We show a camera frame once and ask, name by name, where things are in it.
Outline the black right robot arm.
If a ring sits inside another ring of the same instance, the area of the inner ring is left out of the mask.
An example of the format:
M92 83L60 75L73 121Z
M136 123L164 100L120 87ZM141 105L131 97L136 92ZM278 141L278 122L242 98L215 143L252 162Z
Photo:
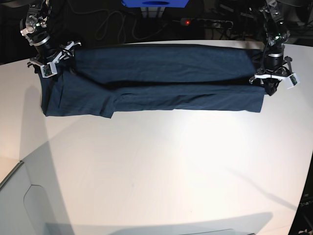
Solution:
M66 45L56 45L48 30L48 18L52 7L48 0L36 0L29 5L27 16L20 22L20 33L38 55L30 58L27 66L37 66L43 78L58 74L56 65L74 57L74 48L81 46L80 41L69 41Z

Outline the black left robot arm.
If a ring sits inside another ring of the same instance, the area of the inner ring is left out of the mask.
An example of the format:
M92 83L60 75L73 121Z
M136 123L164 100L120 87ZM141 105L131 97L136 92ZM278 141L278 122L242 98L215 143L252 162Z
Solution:
M267 95L272 96L280 82L293 74L292 58L284 55L290 32L284 24L279 3L276 0L264 0L262 3L252 14L259 26L259 36L264 48L252 57L252 62L260 67L249 82L259 83Z

